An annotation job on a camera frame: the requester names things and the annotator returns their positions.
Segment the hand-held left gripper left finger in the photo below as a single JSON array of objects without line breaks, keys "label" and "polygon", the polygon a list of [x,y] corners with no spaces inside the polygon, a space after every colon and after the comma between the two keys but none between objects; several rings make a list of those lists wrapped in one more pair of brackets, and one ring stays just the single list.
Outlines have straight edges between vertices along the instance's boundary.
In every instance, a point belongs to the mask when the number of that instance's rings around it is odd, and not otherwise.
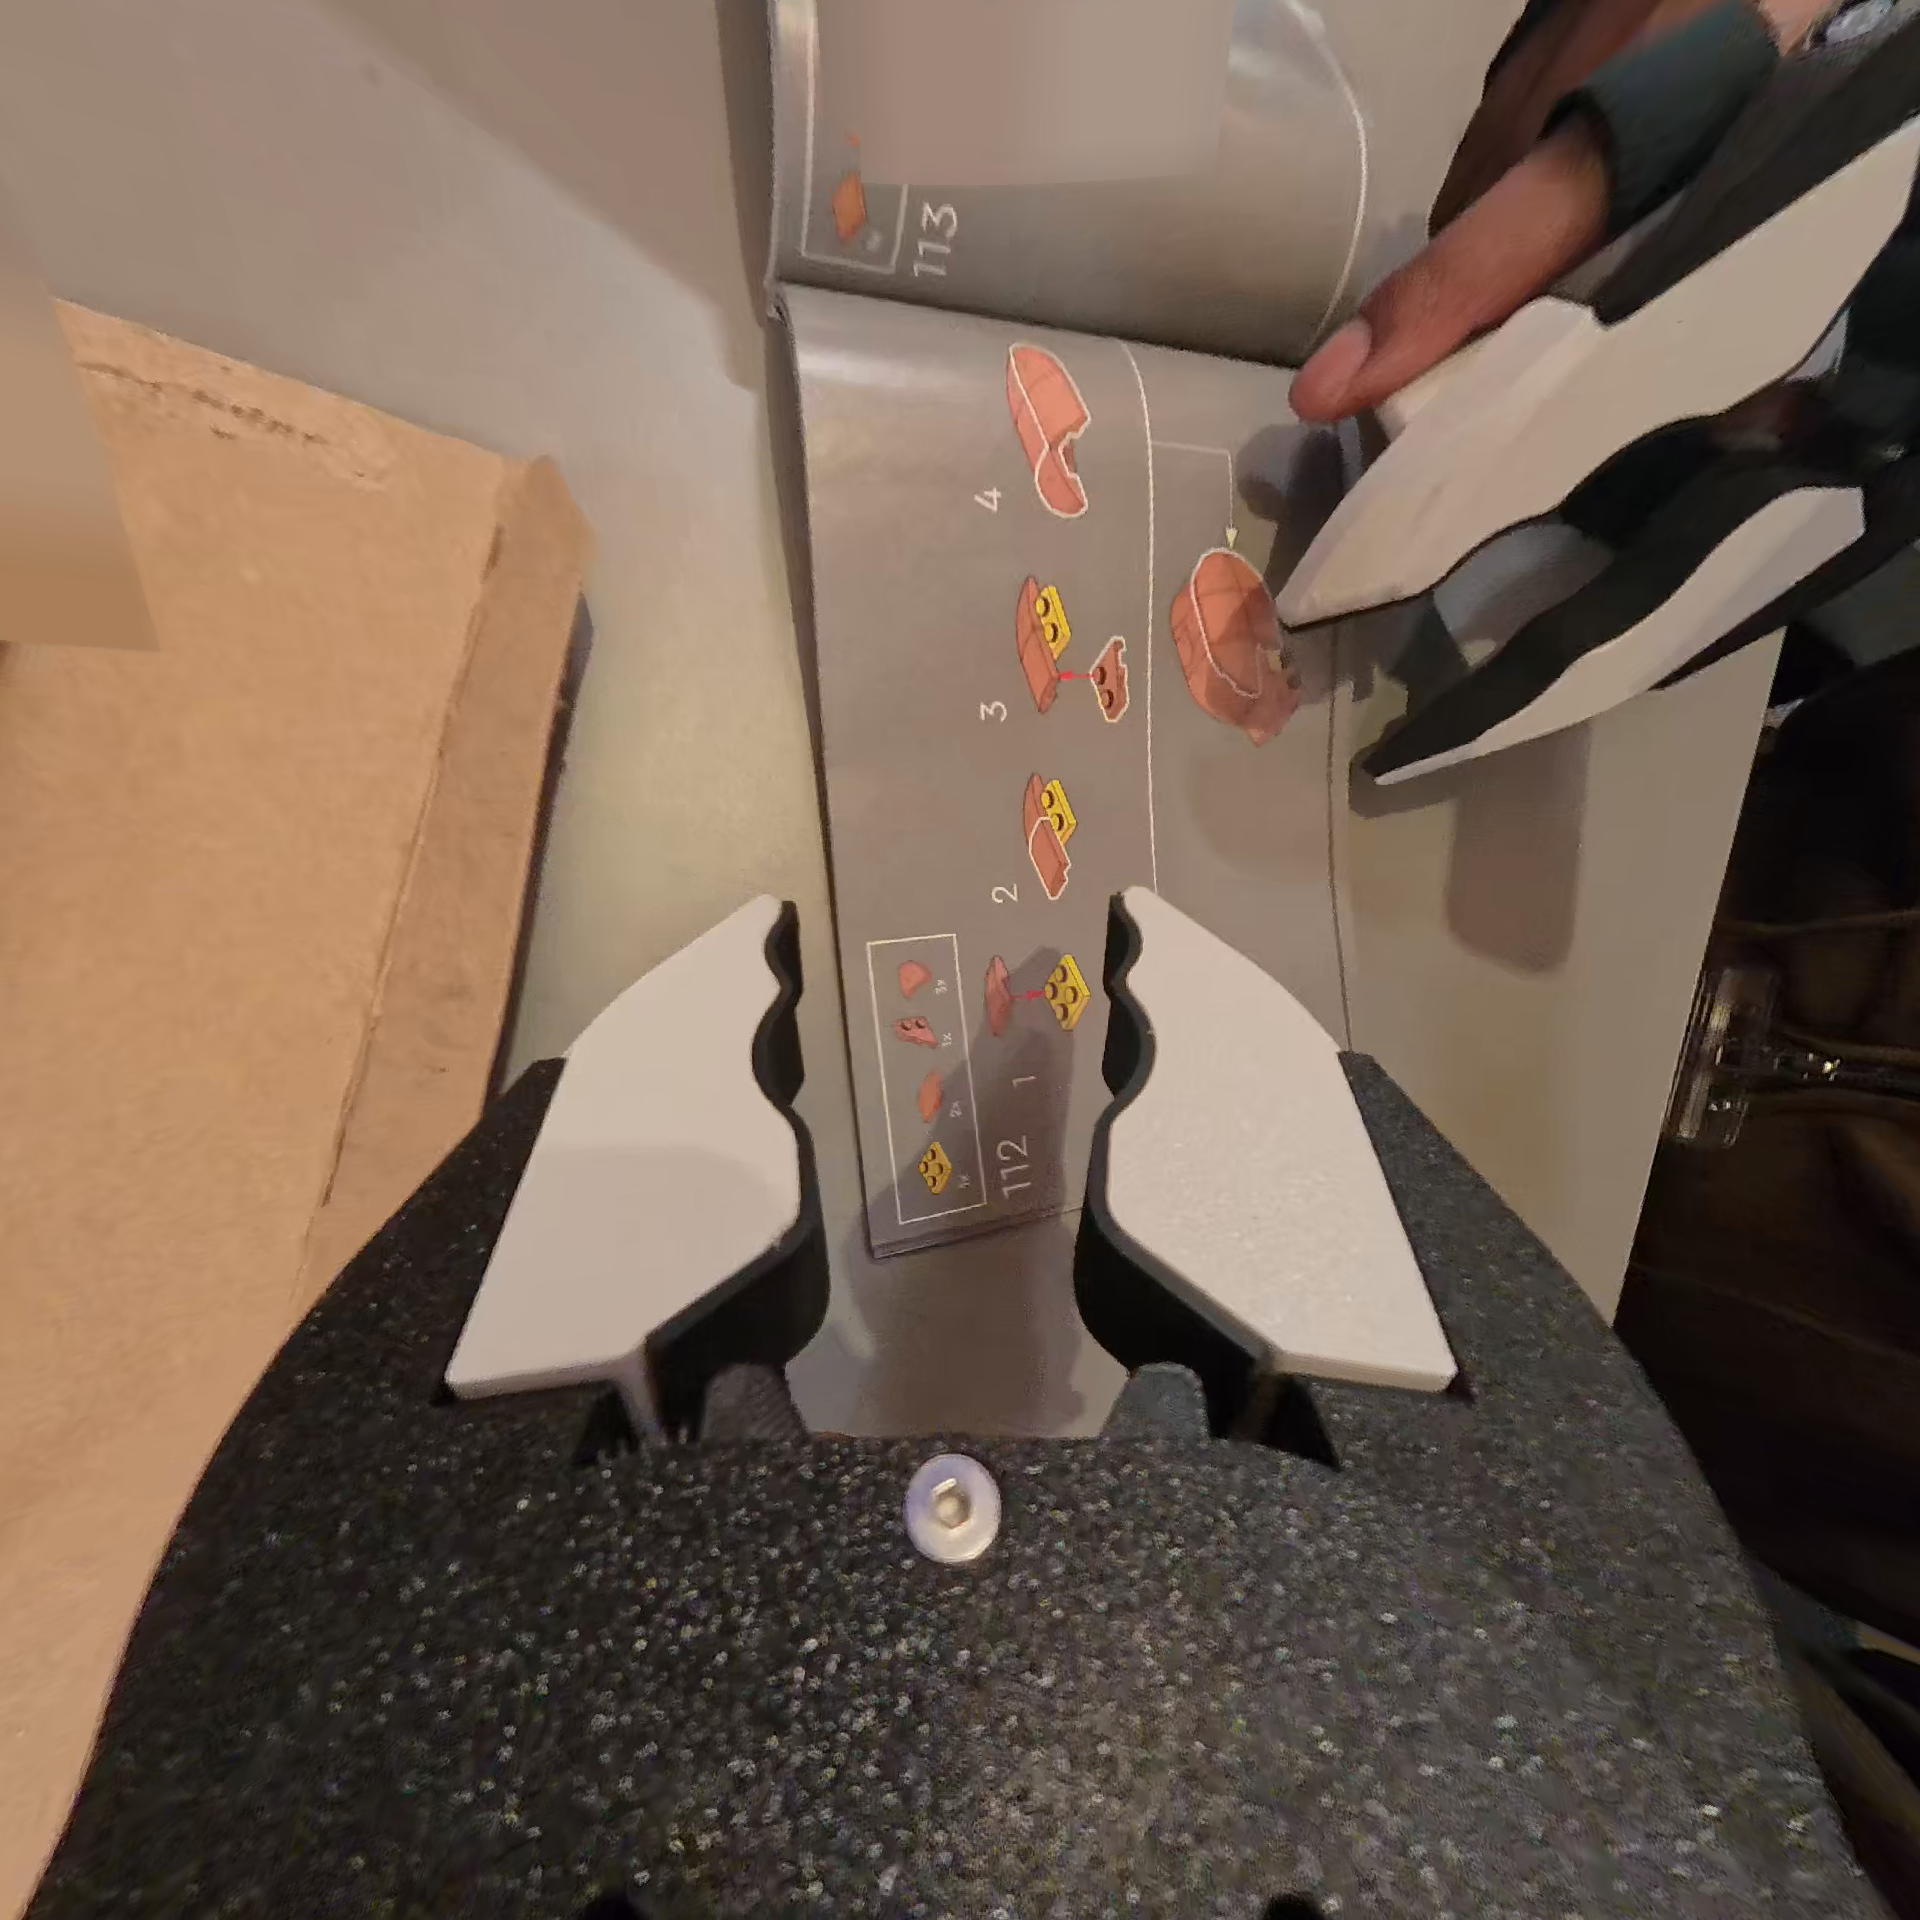
[{"label": "hand-held left gripper left finger", "polygon": [[447,1370],[463,1402],[612,1388],[641,1436],[803,1437],[831,1302],[800,916],[756,896],[570,1047]]}]

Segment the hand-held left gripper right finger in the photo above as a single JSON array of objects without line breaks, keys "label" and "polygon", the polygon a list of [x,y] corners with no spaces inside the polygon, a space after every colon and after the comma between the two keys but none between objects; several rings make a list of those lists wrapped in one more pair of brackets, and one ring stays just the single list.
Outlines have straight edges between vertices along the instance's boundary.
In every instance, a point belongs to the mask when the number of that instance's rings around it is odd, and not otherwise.
[{"label": "hand-held left gripper right finger", "polygon": [[1347,1060],[1155,892],[1114,896],[1072,1296],[1130,1386],[1191,1378],[1214,1437],[1327,1445],[1311,1382],[1462,1395]]}]

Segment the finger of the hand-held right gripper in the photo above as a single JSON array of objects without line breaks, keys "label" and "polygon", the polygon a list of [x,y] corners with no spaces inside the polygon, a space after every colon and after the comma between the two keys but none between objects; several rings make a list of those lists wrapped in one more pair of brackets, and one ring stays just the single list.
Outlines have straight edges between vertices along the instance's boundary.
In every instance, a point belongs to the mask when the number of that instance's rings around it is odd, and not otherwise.
[{"label": "finger of the hand-held right gripper", "polygon": [[1378,786],[1578,730],[1779,630],[1915,542],[1915,448],[1624,455],[1433,592],[1466,653],[1358,757]]},{"label": "finger of the hand-held right gripper", "polygon": [[1631,318],[1540,298],[1417,379],[1390,448],[1281,588],[1281,619],[1408,600],[1620,448],[1800,368],[1902,220],[1915,150],[1919,132],[1888,132]]}]

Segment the grey building instruction booklet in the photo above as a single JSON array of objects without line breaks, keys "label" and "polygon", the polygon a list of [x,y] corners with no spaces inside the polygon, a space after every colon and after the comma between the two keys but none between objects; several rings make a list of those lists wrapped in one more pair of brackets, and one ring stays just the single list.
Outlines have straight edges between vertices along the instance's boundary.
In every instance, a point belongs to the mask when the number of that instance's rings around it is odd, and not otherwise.
[{"label": "grey building instruction booklet", "polygon": [[771,4],[875,1256],[1076,1206],[1130,884],[1348,1037],[1348,698],[1274,594],[1361,452],[1289,379],[1422,245],[1520,14]]}]

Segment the person's right forearm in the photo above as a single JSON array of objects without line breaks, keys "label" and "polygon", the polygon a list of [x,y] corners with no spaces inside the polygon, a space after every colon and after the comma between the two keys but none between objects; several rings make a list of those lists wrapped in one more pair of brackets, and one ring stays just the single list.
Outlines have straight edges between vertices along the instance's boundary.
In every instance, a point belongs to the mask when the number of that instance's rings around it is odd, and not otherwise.
[{"label": "person's right forearm", "polygon": [[1758,7],[1718,2],[1620,50],[1554,102],[1543,132],[1585,127],[1602,159],[1604,245],[1697,179],[1779,61]]}]

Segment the white desk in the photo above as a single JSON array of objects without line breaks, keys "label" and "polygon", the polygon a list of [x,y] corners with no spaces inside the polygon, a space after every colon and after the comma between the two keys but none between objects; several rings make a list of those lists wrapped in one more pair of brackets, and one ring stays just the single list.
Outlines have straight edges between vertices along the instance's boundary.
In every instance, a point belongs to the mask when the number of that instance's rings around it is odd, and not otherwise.
[{"label": "white desk", "polygon": [[[51,287],[554,458],[592,648],[513,1062],[748,896],[800,908],[800,1111],[847,1434],[1091,1434],[1072,1223],[873,1262],[766,330],[763,4],[4,4],[4,181]],[[1358,1035],[1615,1316],[1779,640],[1390,788],[1351,824]]]}]

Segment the person's right hand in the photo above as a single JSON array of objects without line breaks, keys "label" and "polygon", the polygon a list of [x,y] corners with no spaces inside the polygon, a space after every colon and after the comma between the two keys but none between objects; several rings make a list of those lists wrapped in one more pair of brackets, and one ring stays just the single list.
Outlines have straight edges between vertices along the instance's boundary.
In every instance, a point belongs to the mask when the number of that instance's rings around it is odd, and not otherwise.
[{"label": "person's right hand", "polygon": [[1291,411],[1332,422],[1377,406],[1601,250],[1610,163],[1551,109],[1649,32],[1651,2],[1529,4],[1495,60],[1432,208],[1427,247],[1303,364]]}]

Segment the clear plastic clip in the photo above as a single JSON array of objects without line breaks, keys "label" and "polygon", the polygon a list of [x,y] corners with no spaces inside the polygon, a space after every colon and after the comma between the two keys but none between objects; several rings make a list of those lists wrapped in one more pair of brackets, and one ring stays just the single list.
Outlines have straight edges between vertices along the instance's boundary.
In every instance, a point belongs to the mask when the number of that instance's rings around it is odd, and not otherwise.
[{"label": "clear plastic clip", "polygon": [[1692,999],[1662,1140],[1730,1147],[1764,1096],[1843,1090],[1844,1062],[1830,1047],[1788,1039],[1774,1022],[1777,972],[1746,957],[1708,960]]}]

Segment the brown cardboard box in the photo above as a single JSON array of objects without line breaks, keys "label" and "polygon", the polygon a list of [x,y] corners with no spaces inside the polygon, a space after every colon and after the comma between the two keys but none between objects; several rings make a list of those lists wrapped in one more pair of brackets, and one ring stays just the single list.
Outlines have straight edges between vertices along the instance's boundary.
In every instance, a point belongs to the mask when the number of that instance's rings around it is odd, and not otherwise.
[{"label": "brown cardboard box", "polygon": [[59,322],[158,643],[4,648],[4,1916],[234,1413],[484,1104],[590,549],[552,462]]}]

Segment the dark brown bag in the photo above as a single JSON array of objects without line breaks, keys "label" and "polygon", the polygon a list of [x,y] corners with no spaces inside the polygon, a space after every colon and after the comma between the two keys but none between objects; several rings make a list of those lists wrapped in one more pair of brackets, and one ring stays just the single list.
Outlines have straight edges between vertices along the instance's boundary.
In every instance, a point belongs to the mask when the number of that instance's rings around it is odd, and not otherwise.
[{"label": "dark brown bag", "polygon": [[1919,660],[1796,678],[1708,960],[1774,968],[1777,1028],[1844,1087],[1660,1147],[1616,1327],[1736,1527],[1866,1874],[1915,1916]]}]

